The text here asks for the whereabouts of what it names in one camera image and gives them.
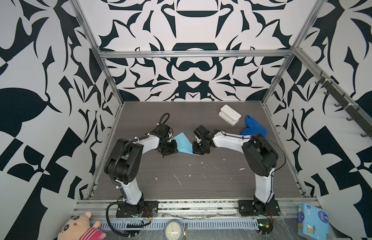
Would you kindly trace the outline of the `light blue paper sheet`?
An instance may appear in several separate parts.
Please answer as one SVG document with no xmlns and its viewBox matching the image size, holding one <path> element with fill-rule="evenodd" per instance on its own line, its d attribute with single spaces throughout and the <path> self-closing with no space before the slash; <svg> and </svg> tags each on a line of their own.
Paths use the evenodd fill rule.
<svg viewBox="0 0 372 240">
<path fill-rule="evenodd" d="M 177 150 L 180 153 L 194 155 L 193 153 L 193 145 L 186 137 L 184 133 L 180 133 L 172 138 L 177 143 Z"/>
</svg>

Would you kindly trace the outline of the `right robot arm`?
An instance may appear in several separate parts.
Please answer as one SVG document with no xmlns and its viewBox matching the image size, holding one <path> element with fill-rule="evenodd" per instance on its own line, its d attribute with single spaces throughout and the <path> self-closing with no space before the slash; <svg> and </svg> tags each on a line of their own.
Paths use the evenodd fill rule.
<svg viewBox="0 0 372 240">
<path fill-rule="evenodd" d="M 267 206 L 274 200 L 274 173 L 279 155 L 270 142 L 260 133 L 242 136 L 229 134 L 223 130 L 209 131 L 200 125 L 194 130 L 196 141 L 192 143 L 195 155 L 205 155 L 211 148 L 225 148 L 244 154 L 246 161 L 256 176 L 254 200 Z"/>
</svg>

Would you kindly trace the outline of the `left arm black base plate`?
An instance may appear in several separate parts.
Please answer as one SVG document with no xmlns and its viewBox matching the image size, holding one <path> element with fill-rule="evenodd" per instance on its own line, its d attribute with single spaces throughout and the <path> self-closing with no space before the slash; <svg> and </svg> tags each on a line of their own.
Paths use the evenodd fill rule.
<svg viewBox="0 0 372 240">
<path fill-rule="evenodd" d="M 149 218 L 157 214 L 159 202 L 158 201 L 144 201 L 140 200 L 137 205 L 128 203 L 120 203 L 117 207 L 117 218 L 132 218 L 142 217 Z"/>
</svg>

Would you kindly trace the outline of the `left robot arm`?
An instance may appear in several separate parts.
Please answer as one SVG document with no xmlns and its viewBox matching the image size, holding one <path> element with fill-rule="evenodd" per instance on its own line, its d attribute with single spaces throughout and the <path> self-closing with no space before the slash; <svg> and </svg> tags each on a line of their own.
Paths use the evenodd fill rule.
<svg viewBox="0 0 372 240">
<path fill-rule="evenodd" d="M 121 191 L 129 207 L 143 208 L 144 195 L 136 180 L 142 155 L 152 150 L 157 150 L 162 157 L 177 153 L 178 145 L 172 139 L 173 133 L 168 125 L 157 124 L 153 131 L 142 137 L 118 139 L 114 145 L 105 163 L 104 172 L 116 189 Z"/>
</svg>

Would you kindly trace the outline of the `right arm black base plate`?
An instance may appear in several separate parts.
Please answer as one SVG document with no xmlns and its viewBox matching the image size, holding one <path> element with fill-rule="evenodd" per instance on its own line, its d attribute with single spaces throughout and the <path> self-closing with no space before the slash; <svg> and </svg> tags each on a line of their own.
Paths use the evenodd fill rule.
<svg viewBox="0 0 372 240">
<path fill-rule="evenodd" d="M 243 217 L 247 216 L 279 216 L 280 207 L 278 201 L 271 199 L 268 203 L 255 200 L 238 200 L 239 213 Z"/>
</svg>

